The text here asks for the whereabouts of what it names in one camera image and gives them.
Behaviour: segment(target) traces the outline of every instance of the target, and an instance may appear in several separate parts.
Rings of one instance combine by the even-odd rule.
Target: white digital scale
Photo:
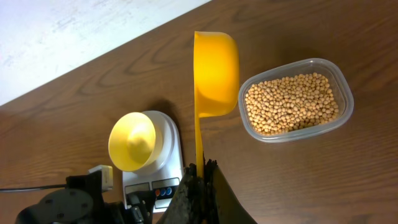
[[[123,172],[124,206],[129,205],[126,194],[135,191],[153,190],[156,201],[153,212],[166,211],[183,175],[182,154],[178,129],[174,121],[160,111],[142,112],[159,128],[163,146],[159,157],[138,171]]]

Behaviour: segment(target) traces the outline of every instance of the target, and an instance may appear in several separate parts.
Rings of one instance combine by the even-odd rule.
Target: blue button
[[[171,187],[167,187],[167,189],[166,189],[166,194],[167,194],[167,195],[172,194],[172,188],[171,188]]]
[[[166,190],[165,189],[161,189],[160,190],[160,196],[164,196],[166,194]]]

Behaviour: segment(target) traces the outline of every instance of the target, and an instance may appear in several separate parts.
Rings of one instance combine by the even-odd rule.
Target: plastic container
[[[271,81],[278,78],[294,77],[295,75],[313,72],[320,73],[329,79],[330,88],[332,89],[335,101],[339,106],[339,117],[326,124],[319,124],[310,128],[303,128],[284,134],[264,136],[257,133],[251,126],[244,100],[245,94],[248,92],[251,85],[258,84],[261,81]],[[255,139],[263,142],[287,142],[309,138],[340,127],[353,113],[354,98],[341,70],[334,63],[325,59],[311,58],[283,65],[248,79],[243,83],[239,91],[239,110],[241,112],[244,127]]]

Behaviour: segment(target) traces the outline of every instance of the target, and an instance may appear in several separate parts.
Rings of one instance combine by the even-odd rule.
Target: brown wooden surface
[[[206,158],[218,161],[255,220],[398,223],[397,8],[376,0],[205,4],[0,107],[0,187],[60,184],[111,164],[109,133],[132,111],[169,114],[184,163],[194,162],[193,31],[222,31],[238,43],[241,83],[320,57],[341,68],[354,95],[344,126],[288,143],[250,137],[238,108],[201,120]],[[108,202],[122,199],[118,170],[114,184]],[[47,193],[0,194],[1,223]]]

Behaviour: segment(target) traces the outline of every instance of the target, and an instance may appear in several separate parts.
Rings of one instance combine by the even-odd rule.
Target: yellow bowl
[[[154,162],[163,145],[162,133],[143,113],[124,115],[113,127],[108,151],[120,170],[134,172]]]

